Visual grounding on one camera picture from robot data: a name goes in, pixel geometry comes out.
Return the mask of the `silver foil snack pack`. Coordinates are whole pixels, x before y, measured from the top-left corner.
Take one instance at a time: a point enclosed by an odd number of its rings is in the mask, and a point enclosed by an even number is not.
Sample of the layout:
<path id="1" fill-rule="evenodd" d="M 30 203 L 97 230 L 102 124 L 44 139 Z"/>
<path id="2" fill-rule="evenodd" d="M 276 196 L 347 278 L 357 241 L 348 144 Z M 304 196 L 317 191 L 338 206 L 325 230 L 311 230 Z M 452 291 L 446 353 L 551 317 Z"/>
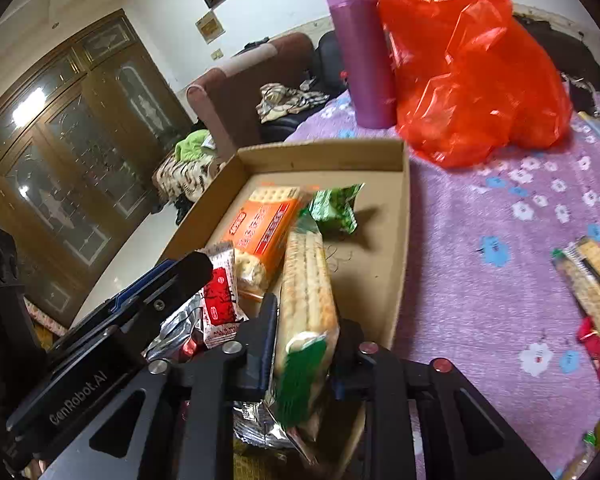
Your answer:
<path id="1" fill-rule="evenodd" d="M 143 352 L 145 360 L 178 361 L 184 344 L 193 336 L 196 328 L 200 327 L 200 318 L 201 293 L 197 292 L 161 323 L 158 335 Z"/>

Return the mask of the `wooden glass door cabinet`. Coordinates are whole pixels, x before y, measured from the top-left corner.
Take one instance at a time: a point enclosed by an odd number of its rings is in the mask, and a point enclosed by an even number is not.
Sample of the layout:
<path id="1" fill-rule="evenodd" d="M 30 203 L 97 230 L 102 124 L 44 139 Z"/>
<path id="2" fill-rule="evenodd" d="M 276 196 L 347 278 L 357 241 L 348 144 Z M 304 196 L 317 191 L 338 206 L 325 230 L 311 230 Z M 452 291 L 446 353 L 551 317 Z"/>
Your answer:
<path id="1" fill-rule="evenodd" d="M 53 48 L 0 97 L 0 228 L 38 308 L 73 322 L 157 208 L 152 175 L 192 125 L 122 11 Z"/>

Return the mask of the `green pea snack bag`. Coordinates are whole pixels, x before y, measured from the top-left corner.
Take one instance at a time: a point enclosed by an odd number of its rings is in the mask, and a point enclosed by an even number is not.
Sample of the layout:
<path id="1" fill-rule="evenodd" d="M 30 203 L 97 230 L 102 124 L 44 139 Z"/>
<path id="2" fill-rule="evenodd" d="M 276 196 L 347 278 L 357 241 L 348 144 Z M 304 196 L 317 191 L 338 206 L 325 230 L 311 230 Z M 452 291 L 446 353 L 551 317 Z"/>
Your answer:
<path id="1" fill-rule="evenodd" d="M 600 421 L 582 440 L 582 448 L 569 463 L 561 479 L 600 479 Z"/>

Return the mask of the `purple floral tablecloth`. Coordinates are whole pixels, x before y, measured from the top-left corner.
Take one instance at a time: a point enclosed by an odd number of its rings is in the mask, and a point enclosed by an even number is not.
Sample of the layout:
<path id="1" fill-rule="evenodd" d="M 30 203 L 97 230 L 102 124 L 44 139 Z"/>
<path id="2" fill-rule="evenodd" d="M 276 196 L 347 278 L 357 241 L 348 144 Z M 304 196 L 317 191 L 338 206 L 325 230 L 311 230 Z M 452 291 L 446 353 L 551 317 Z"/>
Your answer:
<path id="1" fill-rule="evenodd" d="M 358 229 L 327 245 L 336 301 L 404 358 L 450 359 L 560 476 L 600 419 L 582 313 L 554 251 L 600 243 L 600 136 L 510 148 L 463 171 L 412 157 L 406 171 L 338 174 L 358 185 Z"/>

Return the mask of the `patterned cloth on chair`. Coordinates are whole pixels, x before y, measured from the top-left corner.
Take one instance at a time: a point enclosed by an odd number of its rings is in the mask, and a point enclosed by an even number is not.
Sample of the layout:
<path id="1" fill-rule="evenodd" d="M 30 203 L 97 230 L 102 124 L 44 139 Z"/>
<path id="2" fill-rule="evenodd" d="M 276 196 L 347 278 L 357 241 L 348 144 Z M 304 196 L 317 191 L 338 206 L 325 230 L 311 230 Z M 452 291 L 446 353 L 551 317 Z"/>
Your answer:
<path id="1" fill-rule="evenodd" d="M 329 96 L 323 92 L 289 88 L 278 82 L 262 84 L 260 95 L 261 101 L 256 110 L 261 124 L 298 115 L 329 101 Z"/>

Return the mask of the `orange cracker pack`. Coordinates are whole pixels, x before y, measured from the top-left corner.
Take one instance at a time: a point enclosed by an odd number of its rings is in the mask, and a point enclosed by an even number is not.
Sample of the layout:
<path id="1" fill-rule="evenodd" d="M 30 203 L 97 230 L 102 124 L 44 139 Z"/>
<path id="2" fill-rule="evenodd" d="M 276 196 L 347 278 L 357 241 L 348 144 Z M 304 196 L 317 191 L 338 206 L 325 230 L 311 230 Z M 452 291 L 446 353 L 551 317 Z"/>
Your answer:
<path id="1" fill-rule="evenodd" d="M 239 207 L 222 242 L 235 251 L 240 296 L 261 300 L 282 266 L 287 237 L 313 193 L 301 186 L 263 185 Z"/>

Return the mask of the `white red snack packet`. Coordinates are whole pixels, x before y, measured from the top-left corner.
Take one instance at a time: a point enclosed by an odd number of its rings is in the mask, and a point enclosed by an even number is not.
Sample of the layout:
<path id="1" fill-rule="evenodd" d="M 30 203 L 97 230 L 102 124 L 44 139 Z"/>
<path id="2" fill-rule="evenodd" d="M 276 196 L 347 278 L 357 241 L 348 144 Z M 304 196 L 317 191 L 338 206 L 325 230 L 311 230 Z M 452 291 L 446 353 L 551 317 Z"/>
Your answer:
<path id="1" fill-rule="evenodd" d="M 230 240 L 202 251 L 212 263 L 211 280 L 201 292 L 202 339 L 213 349 L 235 338 L 248 316 L 239 307 L 235 273 L 235 248 Z"/>

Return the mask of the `purple thermos bottle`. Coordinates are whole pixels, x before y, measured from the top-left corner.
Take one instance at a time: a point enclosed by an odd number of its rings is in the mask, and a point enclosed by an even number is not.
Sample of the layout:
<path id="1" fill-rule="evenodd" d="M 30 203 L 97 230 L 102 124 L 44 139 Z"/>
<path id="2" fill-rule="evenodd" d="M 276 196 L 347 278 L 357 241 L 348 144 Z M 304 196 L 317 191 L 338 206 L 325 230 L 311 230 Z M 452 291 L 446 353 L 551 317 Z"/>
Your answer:
<path id="1" fill-rule="evenodd" d="M 359 126 L 396 124 L 396 88 L 378 0 L 326 0 Z"/>

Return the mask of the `green packet in tray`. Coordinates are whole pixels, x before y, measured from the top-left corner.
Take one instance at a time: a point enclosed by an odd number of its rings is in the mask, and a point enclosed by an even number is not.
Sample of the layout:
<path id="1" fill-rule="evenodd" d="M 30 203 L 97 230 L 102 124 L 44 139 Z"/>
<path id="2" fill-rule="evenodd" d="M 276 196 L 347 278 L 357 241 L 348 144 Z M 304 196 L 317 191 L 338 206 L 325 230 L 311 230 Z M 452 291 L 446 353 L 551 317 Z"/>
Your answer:
<path id="1" fill-rule="evenodd" d="M 314 194 L 309 214 L 323 233 L 352 234 L 358 228 L 354 205 L 363 183 L 346 188 L 324 188 Z"/>

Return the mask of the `green cracker pack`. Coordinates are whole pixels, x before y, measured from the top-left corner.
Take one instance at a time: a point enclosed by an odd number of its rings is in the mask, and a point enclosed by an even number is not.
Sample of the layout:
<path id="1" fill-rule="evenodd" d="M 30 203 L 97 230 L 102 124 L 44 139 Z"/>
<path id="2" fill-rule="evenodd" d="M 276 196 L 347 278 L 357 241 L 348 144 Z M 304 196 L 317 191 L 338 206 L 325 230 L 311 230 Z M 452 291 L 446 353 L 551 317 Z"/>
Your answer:
<path id="1" fill-rule="evenodd" d="M 600 243 L 581 237 L 565 248 L 554 249 L 552 263 L 600 337 Z"/>
<path id="2" fill-rule="evenodd" d="M 303 209 L 287 237 L 280 282 L 274 399 L 283 427 L 299 426 L 312 415 L 339 333 L 322 233 Z"/>

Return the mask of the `cardboard tray box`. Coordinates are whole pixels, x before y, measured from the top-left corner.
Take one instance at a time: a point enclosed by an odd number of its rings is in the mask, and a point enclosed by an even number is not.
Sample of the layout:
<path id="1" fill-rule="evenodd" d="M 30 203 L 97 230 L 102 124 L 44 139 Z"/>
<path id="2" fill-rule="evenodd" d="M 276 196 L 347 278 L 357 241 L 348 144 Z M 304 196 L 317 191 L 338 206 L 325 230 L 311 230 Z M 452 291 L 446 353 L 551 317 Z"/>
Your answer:
<path id="1" fill-rule="evenodd" d="M 387 349 L 408 248 L 410 166 L 396 139 L 279 143 L 238 151 L 198 198 L 163 255 L 234 248 L 234 293 L 256 316 L 278 301 L 273 416 L 338 479 L 361 439 L 360 400 L 335 380 L 358 346 Z"/>

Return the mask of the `green cloth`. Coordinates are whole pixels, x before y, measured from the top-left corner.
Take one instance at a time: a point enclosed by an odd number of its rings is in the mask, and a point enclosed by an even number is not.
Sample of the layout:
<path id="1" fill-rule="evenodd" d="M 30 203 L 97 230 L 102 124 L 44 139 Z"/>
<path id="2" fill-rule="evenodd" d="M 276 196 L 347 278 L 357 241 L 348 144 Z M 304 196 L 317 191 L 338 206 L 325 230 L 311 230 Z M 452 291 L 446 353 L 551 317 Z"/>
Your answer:
<path id="1" fill-rule="evenodd" d="M 214 154 L 215 143 L 208 129 L 193 131 L 174 146 L 174 157 L 178 162 L 194 162 Z"/>

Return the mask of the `red plastic bag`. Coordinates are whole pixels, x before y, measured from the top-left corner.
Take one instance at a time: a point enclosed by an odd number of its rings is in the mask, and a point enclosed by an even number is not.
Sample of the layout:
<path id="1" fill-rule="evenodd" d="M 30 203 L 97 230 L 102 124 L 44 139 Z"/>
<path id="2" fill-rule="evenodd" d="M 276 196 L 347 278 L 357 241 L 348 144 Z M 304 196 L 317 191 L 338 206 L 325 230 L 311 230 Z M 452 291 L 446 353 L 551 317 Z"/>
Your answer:
<path id="1" fill-rule="evenodd" d="M 572 106 L 512 0 L 379 0 L 396 78 L 396 131 L 422 158 L 466 168 L 568 136 Z"/>

